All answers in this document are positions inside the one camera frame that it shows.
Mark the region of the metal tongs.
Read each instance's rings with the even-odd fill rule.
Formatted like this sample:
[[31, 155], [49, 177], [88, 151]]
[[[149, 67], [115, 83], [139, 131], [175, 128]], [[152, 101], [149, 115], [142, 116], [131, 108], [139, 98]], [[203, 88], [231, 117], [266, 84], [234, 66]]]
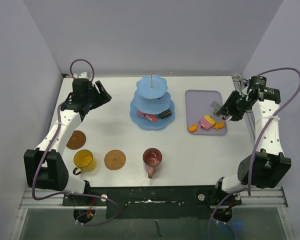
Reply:
[[213, 101], [210, 106], [213, 108], [213, 110], [215, 112], [218, 112], [221, 108], [222, 108], [222, 105], [219, 104], [217, 101]]

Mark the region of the yellow pink cake slice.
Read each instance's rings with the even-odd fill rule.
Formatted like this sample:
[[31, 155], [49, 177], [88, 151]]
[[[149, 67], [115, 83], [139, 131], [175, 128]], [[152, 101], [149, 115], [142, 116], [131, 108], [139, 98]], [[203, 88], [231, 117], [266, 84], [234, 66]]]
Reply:
[[216, 124], [216, 121], [209, 115], [203, 117], [212, 127]]

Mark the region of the red pink macaron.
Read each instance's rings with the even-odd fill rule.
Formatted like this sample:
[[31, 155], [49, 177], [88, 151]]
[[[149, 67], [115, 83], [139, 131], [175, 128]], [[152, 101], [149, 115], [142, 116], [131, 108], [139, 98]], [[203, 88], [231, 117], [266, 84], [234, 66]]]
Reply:
[[143, 118], [153, 123], [157, 123], [159, 119], [155, 114], [145, 114]]

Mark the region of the chocolate layered cake slice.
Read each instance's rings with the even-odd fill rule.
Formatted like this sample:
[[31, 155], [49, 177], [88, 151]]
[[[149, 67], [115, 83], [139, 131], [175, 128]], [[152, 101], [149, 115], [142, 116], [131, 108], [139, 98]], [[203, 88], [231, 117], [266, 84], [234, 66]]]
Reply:
[[161, 119], [166, 119], [166, 118], [170, 117], [171, 115], [172, 115], [171, 110], [170, 110], [170, 109], [167, 109], [167, 110], [161, 112], [161, 113], [159, 114], [159, 117], [160, 117]]

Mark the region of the green striped macaron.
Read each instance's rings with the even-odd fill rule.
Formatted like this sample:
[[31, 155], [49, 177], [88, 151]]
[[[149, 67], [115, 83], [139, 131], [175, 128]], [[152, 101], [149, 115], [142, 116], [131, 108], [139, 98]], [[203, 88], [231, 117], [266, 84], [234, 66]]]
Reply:
[[216, 117], [219, 117], [221, 114], [219, 113], [219, 111], [214, 111], [213, 113]]

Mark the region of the pink strawberry cake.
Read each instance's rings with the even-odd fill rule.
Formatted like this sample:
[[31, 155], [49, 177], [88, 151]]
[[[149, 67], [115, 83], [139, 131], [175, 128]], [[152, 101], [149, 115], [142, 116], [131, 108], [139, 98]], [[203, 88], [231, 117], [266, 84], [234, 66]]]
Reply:
[[200, 124], [200, 127], [204, 130], [208, 130], [212, 127], [212, 125], [210, 124], [210, 122], [206, 119], [206, 118], [201, 118], [198, 122]]

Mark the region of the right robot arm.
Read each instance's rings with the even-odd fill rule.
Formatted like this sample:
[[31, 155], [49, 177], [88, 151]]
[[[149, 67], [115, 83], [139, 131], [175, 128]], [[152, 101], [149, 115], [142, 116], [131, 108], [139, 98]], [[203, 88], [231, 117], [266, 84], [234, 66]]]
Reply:
[[212, 192], [213, 200], [220, 205], [231, 198], [231, 193], [248, 187], [275, 188], [290, 169], [279, 135], [280, 91], [266, 86], [264, 76], [253, 76], [248, 81], [246, 94], [234, 90], [217, 111], [226, 121], [239, 121], [251, 112], [255, 121], [255, 144], [252, 154], [242, 160], [237, 173], [219, 180], [219, 188]]

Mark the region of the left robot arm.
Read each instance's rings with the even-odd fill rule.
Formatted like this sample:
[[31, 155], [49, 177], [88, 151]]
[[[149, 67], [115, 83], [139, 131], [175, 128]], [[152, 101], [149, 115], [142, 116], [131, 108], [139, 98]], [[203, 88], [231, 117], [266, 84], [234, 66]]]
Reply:
[[26, 180], [32, 197], [38, 200], [36, 189], [54, 190], [55, 194], [74, 194], [74, 200], [85, 206], [92, 193], [86, 189], [86, 181], [72, 176], [62, 158], [73, 132], [91, 111], [112, 99], [98, 80], [76, 78], [70, 92], [56, 110], [57, 119], [42, 142], [35, 149], [24, 153]]

